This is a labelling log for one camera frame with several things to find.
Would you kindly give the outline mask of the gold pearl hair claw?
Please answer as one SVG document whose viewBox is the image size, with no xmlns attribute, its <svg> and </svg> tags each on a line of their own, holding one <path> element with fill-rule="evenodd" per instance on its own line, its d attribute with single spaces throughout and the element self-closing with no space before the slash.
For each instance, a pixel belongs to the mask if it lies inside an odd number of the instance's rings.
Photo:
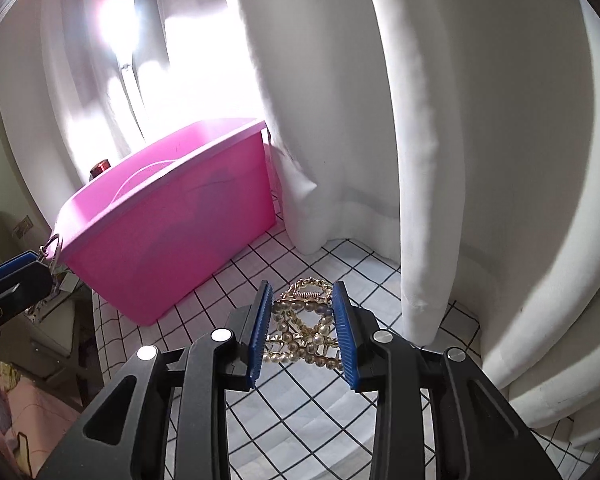
<svg viewBox="0 0 600 480">
<path fill-rule="evenodd" d="M 332 284 L 321 278 L 300 278 L 274 300 L 264 362 L 303 361 L 341 372 L 331 292 Z"/>
</svg>

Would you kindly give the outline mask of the white grid bedsheet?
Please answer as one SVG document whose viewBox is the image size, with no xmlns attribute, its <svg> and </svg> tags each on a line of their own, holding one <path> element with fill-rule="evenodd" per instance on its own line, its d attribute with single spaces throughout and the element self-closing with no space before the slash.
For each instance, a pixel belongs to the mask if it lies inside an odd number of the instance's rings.
<svg viewBox="0 0 600 480">
<path fill-rule="evenodd" d="M 400 330 L 401 273 L 395 262 L 350 238 L 302 254 L 285 226 L 276 223 L 153 324 L 138 325 L 94 296 L 103 378 L 111 379 L 146 344 L 179 349 L 223 326 L 232 310 L 249 304 L 262 282 L 284 292 L 300 278 L 343 281 L 353 304 L 373 311 L 382 328 Z M 226 396 L 231 477 L 367 478 L 376 394 L 354 392 L 339 370 L 289 356 L 278 344 L 269 354 L 252 390 Z"/>
</svg>

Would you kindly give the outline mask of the pink plastic basin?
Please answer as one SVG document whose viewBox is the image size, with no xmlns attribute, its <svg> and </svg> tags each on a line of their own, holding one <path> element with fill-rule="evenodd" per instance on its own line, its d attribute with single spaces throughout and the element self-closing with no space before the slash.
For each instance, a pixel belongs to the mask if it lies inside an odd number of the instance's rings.
<svg viewBox="0 0 600 480">
<path fill-rule="evenodd" d="M 59 259 L 151 325 L 276 222 L 263 120 L 202 120 L 125 157 L 61 207 Z"/>
</svg>

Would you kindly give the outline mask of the red metal bottle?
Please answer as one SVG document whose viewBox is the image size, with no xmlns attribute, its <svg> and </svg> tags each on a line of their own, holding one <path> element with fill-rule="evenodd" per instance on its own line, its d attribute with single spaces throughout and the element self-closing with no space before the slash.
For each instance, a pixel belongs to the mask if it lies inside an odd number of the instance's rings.
<svg viewBox="0 0 600 480">
<path fill-rule="evenodd" d="M 96 179 L 98 176 L 100 176 L 100 174 L 103 174 L 106 170 L 111 168 L 111 164 L 109 163 L 108 159 L 103 159 L 100 160 L 100 162 L 97 162 L 96 165 L 94 165 L 94 167 L 91 168 L 91 170 L 89 170 L 89 180 L 94 180 Z"/>
</svg>

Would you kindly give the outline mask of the white curtain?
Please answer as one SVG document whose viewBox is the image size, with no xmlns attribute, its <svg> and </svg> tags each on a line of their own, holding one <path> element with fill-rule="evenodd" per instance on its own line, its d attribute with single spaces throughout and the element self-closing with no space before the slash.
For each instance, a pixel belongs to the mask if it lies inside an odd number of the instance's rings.
<svg viewBox="0 0 600 480">
<path fill-rule="evenodd" d="M 600 438 L 600 14 L 590 0 L 0 0 L 0 212 L 47 239 L 101 159 L 260 117 L 292 243 L 455 298 L 531 427 Z"/>
</svg>

